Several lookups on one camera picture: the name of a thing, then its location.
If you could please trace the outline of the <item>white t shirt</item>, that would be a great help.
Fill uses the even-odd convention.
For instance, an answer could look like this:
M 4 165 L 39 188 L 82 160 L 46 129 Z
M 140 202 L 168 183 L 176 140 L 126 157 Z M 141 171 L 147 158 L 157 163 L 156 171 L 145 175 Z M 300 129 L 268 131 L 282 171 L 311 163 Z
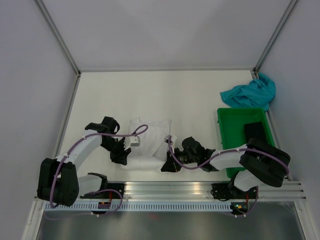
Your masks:
M 140 145 L 131 148 L 127 156 L 127 165 L 120 168 L 127 171 L 159 171 L 167 159 L 168 144 L 166 137 L 170 134 L 171 120 L 147 121 L 135 118 L 130 121 L 129 131 L 133 132 L 141 125 L 148 125 L 145 133 L 139 135 Z

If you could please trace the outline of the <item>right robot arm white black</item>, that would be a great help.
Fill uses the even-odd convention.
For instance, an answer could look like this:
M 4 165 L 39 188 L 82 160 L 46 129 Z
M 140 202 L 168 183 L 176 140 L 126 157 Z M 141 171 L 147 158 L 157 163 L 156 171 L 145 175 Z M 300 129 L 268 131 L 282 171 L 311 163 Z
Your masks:
M 290 173 L 291 157 L 257 138 L 250 138 L 248 143 L 240 147 L 219 151 L 204 148 L 193 137 L 182 141 L 182 149 L 175 147 L 172 135 L 168 135 L 165 141 L 168 150 L 161 168 L 164 173 L 177 173 L 181 169 L 202 169 L 210 173 L 243 168 L 232 175 L 227 186 L 229 194 L 235 198 L 260 185 L 280 188 Z

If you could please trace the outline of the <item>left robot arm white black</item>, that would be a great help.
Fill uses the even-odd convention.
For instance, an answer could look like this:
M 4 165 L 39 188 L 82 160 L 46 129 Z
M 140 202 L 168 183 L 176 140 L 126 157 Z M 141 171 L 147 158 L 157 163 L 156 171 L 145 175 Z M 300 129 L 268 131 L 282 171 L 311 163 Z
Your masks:
M 108 198 L 109 184 L 106 175 L 89 172 L 79 177 L 77 172 L 87 157 L 97 148 L 109 152 L 113 163 L 126 165 L 131 148 L 125 145 L 125 137 L 115 138 L 119 123 L 112 117 L 104 117 L 101 123 L 89 123 L 84 136 L 66 153 L 56 158 L 45 158 L 40 165 L 37 197 L 48 201 L 51 207 L 70 207 L 77 198 Z

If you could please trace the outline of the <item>green plastic bin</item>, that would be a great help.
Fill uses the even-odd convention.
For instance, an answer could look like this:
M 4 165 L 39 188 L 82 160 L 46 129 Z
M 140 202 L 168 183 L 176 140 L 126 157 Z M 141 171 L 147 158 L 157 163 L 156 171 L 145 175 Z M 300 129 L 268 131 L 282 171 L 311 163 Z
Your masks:
M 221 144 L 224 150 L 240 147 L 248 142 L 245 125 L 261 122 L 269 145 L 275 146 L 274 139 L 262 108 L 219 108 L 217 110 Z

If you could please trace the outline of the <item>black rolled t shirt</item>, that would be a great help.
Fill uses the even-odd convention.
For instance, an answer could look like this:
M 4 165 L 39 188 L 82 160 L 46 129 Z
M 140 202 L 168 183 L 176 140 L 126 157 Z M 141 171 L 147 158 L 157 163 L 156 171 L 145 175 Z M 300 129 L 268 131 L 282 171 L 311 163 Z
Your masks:
M 267 142 L 266 133 L 261 121 L 246 123 L 244 125 L 244 136 L 247 143 L 250 139 L 259 139 L 265 143 Z

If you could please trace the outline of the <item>teal t shirt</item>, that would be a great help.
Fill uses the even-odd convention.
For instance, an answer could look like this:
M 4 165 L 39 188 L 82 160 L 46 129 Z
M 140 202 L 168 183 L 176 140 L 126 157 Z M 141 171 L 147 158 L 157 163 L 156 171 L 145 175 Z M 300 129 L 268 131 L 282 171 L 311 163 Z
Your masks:
M 220 93 L 223 103 L 231 108 L 262 108 L 268 111 L 276 96 L 276 84 L 263 73 L 248 84 L 236 85 Z

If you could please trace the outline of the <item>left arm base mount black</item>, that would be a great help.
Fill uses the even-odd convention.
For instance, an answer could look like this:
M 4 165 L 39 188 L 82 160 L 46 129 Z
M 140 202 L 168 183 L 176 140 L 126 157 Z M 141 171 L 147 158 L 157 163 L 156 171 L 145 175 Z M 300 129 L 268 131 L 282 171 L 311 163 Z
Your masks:
M 86 191 L 80 195 L 81 199 L 120 200 L 125 191 L 124 183 L 103 183 L 98 190 Z

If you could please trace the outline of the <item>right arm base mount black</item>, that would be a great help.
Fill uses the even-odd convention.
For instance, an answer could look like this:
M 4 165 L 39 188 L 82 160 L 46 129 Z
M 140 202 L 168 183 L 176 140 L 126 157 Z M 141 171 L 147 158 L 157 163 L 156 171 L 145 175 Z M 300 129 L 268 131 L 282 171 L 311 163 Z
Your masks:
M 256 198 L 257 188 L 252 187 L 247 191 L 243 191 L 230 183 L 212 183 L 210 193 L 215 200 L 219 201 L 246 200 L 247 198 L 250 200 Z

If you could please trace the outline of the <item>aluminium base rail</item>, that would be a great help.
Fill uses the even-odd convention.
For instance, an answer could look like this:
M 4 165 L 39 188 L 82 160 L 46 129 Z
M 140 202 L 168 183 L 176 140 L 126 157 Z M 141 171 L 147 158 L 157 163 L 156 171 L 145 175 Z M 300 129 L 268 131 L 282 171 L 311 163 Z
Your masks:
M 228 183 L 226 181 L 219 182 L 182 182 L 182 181 L 159 181 L 159 182 L 106 182 L 124 184 L 123 197 L 131 199 L 205 199 L 213 198 L 211 194 L 211 184 Z M 285 201 L 305 201 L 306 196 L 299 182 L 288 181 L 283 183 L 282 187 L 275 188 L 269 185 L 261 185 L 257 188 L 255 199 L 269 202 Z M 49 186 L 41 187 L 37 190 L 37 197 L 44 201 L 53 201 L 53 203 L 63 206 L 71 206 L 80 195 L 79 185 L 72 183 L 70 186 L 62 186 L 57 183 L 53 190 Z

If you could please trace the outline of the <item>right aluminium frame post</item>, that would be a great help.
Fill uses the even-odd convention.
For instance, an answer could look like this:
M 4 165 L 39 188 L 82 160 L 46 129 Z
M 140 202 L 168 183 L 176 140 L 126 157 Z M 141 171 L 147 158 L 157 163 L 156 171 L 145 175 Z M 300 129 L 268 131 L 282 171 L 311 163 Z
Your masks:
M 271 34 L 270 39 L 268 40 L 265 48 L 262 51 L 262 54 L 258 58 L 258 61 L 254 68 L 250 71 L 251 76 L 253 79 L 258 78 L 258 73 L 261 70 L 264 62 L 266 61 L 268 55 L 270 54 L 273 46 L 275 45 L 277 39 L 279 38 L 282 30 L 285 28 L 286 23 L 288 22 L 289 18 L 291 17 L 292 13 L 294 12 L 299 0 L 290 0 L 287 7 L 285 8 L 280 20 L 278 21 L 274 31 Z

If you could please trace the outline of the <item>aluminium frame post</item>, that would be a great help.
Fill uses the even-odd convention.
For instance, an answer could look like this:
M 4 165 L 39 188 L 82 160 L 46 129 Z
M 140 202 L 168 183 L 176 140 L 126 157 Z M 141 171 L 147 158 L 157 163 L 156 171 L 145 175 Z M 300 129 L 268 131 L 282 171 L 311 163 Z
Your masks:
M 76 76 L 79 77 L 81 75 L 81 71 L 78 68 L 71 52 L 69 51 L 61 33 L 60 33 L 59 29 L 57 28 L 56 23 L 55 23 L 54 19 L 52 18 L 44 1 L 43 0 L 34 0 L 33 2 L 37 6 L 44 21 L 46 22 L 47 26 L 49 27 L 50 31 L 52 32 L 56 42 L 58 43 L 58 45 L 62 51 L 62 54 L 65 56 L 67 62 L 71 66 L 71 68 L 74 71 L 74 73 L 76 74 Z
M 289 18 L 291 17 L 292 13 L 294 12 L 299 0 L 290 0 L 287 7 L 285 8 L 280 20 L 278 21 L 274 31 L 271 34 L 270 39 L 268 40 L 265 48 L 262 51 L 262 54 L 258 58 L 258 61 L 254 68 L 250 71 L 251 76 L 253 79 L 258 78 L 258 73 L 261 70 L 264 62 L 266 61 L 268 55 L 270 54 L 273 46 L 275 45 L 277 39 L 279 38 L 282 30 L 285 28 L 286 23 L 288 22 Z

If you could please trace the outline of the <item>left aluminium frame post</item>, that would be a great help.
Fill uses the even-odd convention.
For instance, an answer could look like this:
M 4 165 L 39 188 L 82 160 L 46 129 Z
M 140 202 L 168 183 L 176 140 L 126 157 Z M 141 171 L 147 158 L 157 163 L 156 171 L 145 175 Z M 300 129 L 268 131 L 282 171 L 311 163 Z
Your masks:
M 33 2 L 37 6 L 44 21 L 46 22 L 47 26 L 49 27 L 50 31 L 52 32 L 56 42 L 58 43 L 58 45 L 62 51 L 62 54 L 65 56 L 67 62 L 71 66 L 71 68 L 74 71 L 74 73 L 76 74 L 76 76 L 79 77 L 81 75 L 81 71 L 78 68 L 71 52 L 69 51 L 61 33 L 60 33 L 59 29 L 57 28 L 56 23 L 55 23 L 54 19 L 52 18 L 44 1 L 43 0 L 34 0 Z

